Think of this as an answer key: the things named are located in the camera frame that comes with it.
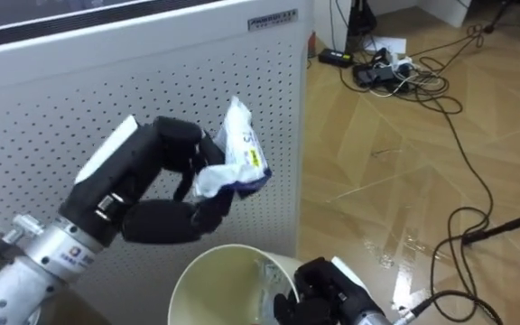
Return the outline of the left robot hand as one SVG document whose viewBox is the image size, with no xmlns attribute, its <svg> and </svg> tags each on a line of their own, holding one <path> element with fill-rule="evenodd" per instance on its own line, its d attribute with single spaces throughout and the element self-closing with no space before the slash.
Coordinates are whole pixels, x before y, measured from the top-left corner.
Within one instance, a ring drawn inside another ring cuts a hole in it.
<svg viewBox="0 0 520 325">
<path fill-rule="evenodd" d="M 224 161 L 192 122 L 158 116 L 140 125 L 129 116 L 82 167 L 59 213 L 104 247 L 117 235 L 144 245 L 196 242 L 229 214 L 235 192 L 185 198 L 205 168 Z"/>
</svg>

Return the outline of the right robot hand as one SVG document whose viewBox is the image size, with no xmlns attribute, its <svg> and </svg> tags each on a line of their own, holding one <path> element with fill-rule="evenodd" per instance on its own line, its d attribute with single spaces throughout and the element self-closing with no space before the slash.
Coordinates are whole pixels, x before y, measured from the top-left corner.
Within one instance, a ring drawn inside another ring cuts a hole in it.
<svg viewBox="0 0 520 325">
<path fill-rule="evenodd" d="M 363 285 L 323 257 L 301 265 L 293 280 L 296 292 L 274 297 L 281 325 L 353 325 L 384 313 Z"/>
</svg>

